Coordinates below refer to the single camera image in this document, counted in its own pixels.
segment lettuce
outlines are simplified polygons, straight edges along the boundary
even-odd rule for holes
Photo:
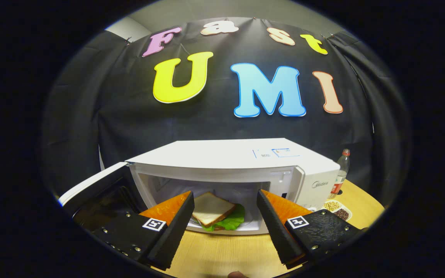
[[[207,232],[214,231],[214,228],[216,226],[223,227],[226,230],[234,231],[244,221],[245,221],[245,208],[240,204],[236,204],[235,210],[233,210],[233,212],[230,215],[228,215],[228,217],[224,218],[223,220],[215,223],[210,227],[204,227],[204,225],[201,226]]]

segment bread slice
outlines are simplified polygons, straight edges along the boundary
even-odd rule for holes
[[[223,220],[236,208],[235,204],[221,199],[211,192],[206,192],[193,200],[195,208],[192,216],[205,227],[210,227]]]

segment blue letter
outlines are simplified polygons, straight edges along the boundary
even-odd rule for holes
[[[260,109],[254,103],[254,93],[269,115],[274,113],[280,95],[283,101],[281,107],[279,107],[281,115],[301,117],[307,113],[300,98],[300,90],[298,89],[298,75],[300,73],[297,69],[286,66],[277,68],[272,82],[269,82],[262,71],[254,64],[234,64],[231,66],[231,71],[238,74],[240,81],[240,105],[234,109],[235,116],[244,118],[256,117],[260,114]]]

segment microwave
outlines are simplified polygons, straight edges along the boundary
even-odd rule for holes
[[[187,230],[212,234],[267,234],[256,206],[258,190],[267,190],[311,211],[323,207],[339,164],[285,138],[175,141],[119,162],[65,192],[58,201],[76,214],[81,204],[107,191],[122,177],[131,209],[151,208],[191,190],[205,192],[245,208],[235,231],[205,231],[195,219]]]

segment midea logo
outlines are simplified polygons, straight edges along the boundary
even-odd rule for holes
[[[326,185],[327,183],[320,183],[319,181],[316,181],[313,185],[312,188],[316,188],[317,186],[323,186]]]

